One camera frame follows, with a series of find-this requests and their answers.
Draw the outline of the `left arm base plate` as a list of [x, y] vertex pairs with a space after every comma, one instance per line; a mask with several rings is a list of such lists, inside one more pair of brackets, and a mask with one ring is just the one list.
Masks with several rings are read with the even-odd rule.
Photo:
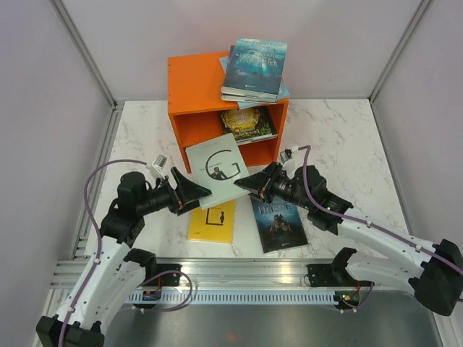
[[158, 264], [156, 270], [146, 276], [142, 286], [177, 287], [180, 281], [179, 271], [182, 269], [180, 264]]

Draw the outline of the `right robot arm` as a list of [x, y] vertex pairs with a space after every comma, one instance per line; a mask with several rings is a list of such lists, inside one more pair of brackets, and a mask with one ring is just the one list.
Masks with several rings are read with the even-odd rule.
[[327, 188], [315, 166], [303, 166], [289, 178], [280, 163], [237, 179], [235, 185], [262, 202], [280, 198], [307, 211], [312, 224], [336, 236], [362, 243], [381, 254], [370, 257], [344, 247], [333, 259], [331, 278], [383, 284], [413, 295], [436, 314], [449, 316], [462, 295], [462, 253], [442, 239], [439, 243], [388, 229]]

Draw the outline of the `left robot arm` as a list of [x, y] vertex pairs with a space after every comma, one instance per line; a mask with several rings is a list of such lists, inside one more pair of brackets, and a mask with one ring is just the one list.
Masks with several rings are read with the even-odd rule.
[[36, 325], [43, 346], [102, 346], [112, 320], [129, 295], [158, 277], [154, 253], [133, 245], [145, 226], [146, 215], [167, 209], [182, 215], [199, 206], [211, 191], [171, 169], [168, 177], [147, 183], [143, 173], [132, 171], [120, 178], [117, 196], [99, 226], [97, 245], [79, 280], [52, 317]]

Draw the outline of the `Robinson Crusoe purple book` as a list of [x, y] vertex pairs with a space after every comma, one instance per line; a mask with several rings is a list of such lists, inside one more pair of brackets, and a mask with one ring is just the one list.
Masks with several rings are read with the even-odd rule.
[[231, 46], [225, 78], [221, 87], [223, 95], [244, 97], [245, 100], [275, 102], [280, 89], [276, 60], [263, 55], [261, 50]]

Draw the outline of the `green Alice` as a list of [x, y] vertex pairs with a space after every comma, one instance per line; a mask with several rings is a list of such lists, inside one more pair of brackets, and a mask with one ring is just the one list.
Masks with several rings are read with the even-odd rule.
[[223, 133], [232, 134], [235, 141], [267, 134], [277, 134], [265, 106], [219, 111], [218, 118]]

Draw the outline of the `dark cover bottom book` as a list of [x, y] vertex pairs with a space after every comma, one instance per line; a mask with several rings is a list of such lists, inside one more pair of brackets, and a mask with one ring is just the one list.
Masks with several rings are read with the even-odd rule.
[[308, 245], [297, 208], [281, 198], [272, 202], [251, 199], [264, 254]]

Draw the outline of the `blue ocean cover book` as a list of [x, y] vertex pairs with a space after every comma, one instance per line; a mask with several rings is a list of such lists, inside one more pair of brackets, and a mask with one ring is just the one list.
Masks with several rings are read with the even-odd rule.
[[275, 103], [282, 82], [288, 44], [238, 38], [228, 57], [221, 87], [224, 100]]

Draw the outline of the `grey thin booklet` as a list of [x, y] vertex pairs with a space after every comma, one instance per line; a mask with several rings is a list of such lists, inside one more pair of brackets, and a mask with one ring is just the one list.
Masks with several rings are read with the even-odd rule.
[[190, 146], [186, 154], [194, 182], [211, 191], [200, 199], [203, 210], [248, 194], [235, 184], [249, 172], [232, 134]]

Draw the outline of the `black hardcover book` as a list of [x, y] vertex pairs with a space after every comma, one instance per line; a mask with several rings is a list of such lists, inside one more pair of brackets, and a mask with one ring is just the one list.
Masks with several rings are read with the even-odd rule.
[[267, 135], [262, 135], [262, 136], [256, 136], [256, 137], [250, 137], [250, 138], [247, 138], [247, 139], [237, 140], [236, 143], [237, 143], [238, 146], [241, 146], [241, 145], [247, 145], [247, 144], [254, 143], [254, 142], [272, 140], [272, 139], [275, 139], [277, 137], [278, 137], [277, 134], [267, 134]]

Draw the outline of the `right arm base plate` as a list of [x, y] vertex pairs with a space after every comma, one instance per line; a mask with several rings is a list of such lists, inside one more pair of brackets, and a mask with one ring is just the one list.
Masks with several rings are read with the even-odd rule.
[[307, 276], [312, 287], [341, 287], [350, 284], [341, 271], [331, 267], [330, 264], [309, 264], [307, 265]]

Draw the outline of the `yellow thin book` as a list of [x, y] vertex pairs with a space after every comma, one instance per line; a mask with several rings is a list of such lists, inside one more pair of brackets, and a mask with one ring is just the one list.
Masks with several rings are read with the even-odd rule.
[[192, 211], [187, 238], [190, 241], [207, 241], [230, 244], [234, 234], [234, 200], [202, 210]]

